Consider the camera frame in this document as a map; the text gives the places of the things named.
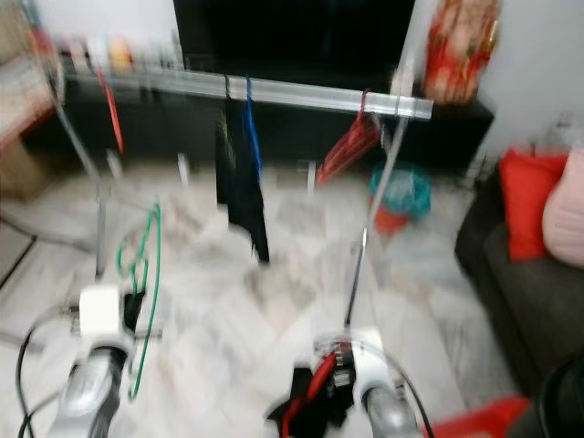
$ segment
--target clothes drying rack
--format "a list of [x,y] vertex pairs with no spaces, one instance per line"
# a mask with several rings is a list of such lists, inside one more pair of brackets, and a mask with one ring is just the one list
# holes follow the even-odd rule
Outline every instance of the clothes drying rack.
[[[97,75],[93,73],[67,74],[64,78],[76,81],[98,83]],[[229,97],[236,100],[247,99],[246,78],[228,76],[229,89],[225,87],[225,75],[202,73],[194,71],[168,69],[153,69],[146,73],[129,75],[104,75],[108,85],[114,89],[155,89],[165,92],[183,93],[215,99]],[[382,93],[368,93],[364,102],[364,112],[372,115],[381,134],[381,146],[386,151],[387,158],[381,174],[380,183],[371,203],[367,223],[363,228],[360,250],[355,266],[349,305],[345,316],[345,327],[350,325],[355,297],[359,288],[360,273],[366,254],[370,230],[374,226],[375,216],[380,208],[381,199],[390,179],[393,165],[402,146],[403,136],[409,120],[429,120],[432,116],[433,102],[428,99],[411,97],[411,89],[401,91],[407,95],[390,95]],[[335,89],[313,85],[303,85],[265,79],[251,79],[251,97],[254,102],[264,102],[279,105],[288,105],[314,110],[328,110],[341,112],[357,112],[361,105],[362,91],[354,89]],[[105,189],[99,177],[97,167],[89,157],[83,142],[75,132],[62,104],[54,98],[57,115],[71,139],[77,155],[85,171],[96,184],[98,195],[98,233],[96,253],[96,279],[103,275],[105,266],[104,241],[106,223],[106,203],[110,194]],[[387,132],[381,117],[397,117],[399,119],[393,139]],[[309,178],[314,184],[314,175]]]

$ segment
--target marble floor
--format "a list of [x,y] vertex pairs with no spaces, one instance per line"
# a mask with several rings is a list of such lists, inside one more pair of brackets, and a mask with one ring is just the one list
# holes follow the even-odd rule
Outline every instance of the marble floor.
[[[110,437],[276,436],[264,414],[289,391],[295,361],[313,360],[313,339],[342,328],[368,207],[367,175],[345,174],[317,188],[312,199],[305,181],[282,168],[268,167],[262,176],[269,267],[257,265],[248,239],[217,210],[212,168],[193,171],[187,187],[170,164],[135,164],[115,182],[124,199],[145,205],[158,199],[162,206],[155,324],[163,336],[149,346],[138,398],[122,397]],[[435,180],[427,217],[393,238],[371,238],[353,319],[356,327],[378,327],[434,422],[516,393],[487,316],[454,259],[471,200],[470,192]],[[3,200],[1,206],[46,233],[94,245],[95,194],[81,172],[32,203]],[[145,213],[125,202],[108,207],[104,281],[120,282],[117,246],[138,235]],[[26,245],[5,225],[0,239],[3,265],[10,258],[5,248]],[[43,309],[74,300],[94,269],[92,254],[37,243],[0,291],[0,331],[24,334]],[[139,327],[148,311],[145,306]],[[59,388],[80,348],[65,323],[47,325],[36,341],[44,348],[27,355],[24,369],[30,405]],[[16,356],[17,348],[0,341],[3,437],[16,436],[22,419]],[[54,414],[52,406],[35,418],[38,436]],[[366,437],[370,427],[362,412],[353,412],[330,436]]]

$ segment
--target white wall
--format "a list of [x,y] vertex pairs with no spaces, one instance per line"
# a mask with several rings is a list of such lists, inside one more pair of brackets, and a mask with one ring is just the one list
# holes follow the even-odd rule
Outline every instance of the white wall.
[[[425,40],[439,0],[418,0],[406,47],[423,68]],[[500,41],[481,82],[495,122],[481,153],[540,133],[563,110],[584,114],[584,1],[502,0]]]
[[53,37],[124,37],[137,47],[170,45],[178,33],[172,0],[36,0]]

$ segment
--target black garment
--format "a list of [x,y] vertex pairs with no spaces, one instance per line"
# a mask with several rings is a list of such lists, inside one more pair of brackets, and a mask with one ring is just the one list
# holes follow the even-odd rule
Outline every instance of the black garment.
[[264,199],[244,108],[245,104],[227,99],[215,130],[217,203],[227,205],[229,222],[247,230],[259,260],[269,263]]

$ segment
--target sofa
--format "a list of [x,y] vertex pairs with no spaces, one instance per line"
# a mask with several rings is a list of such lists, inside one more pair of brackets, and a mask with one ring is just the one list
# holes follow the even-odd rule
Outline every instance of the sofa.
[[584,270],[547,256],[512,263],[498,171],[477,190],[456,257],[483,301],[516,381],[534,395],[545,377],[584,348]]

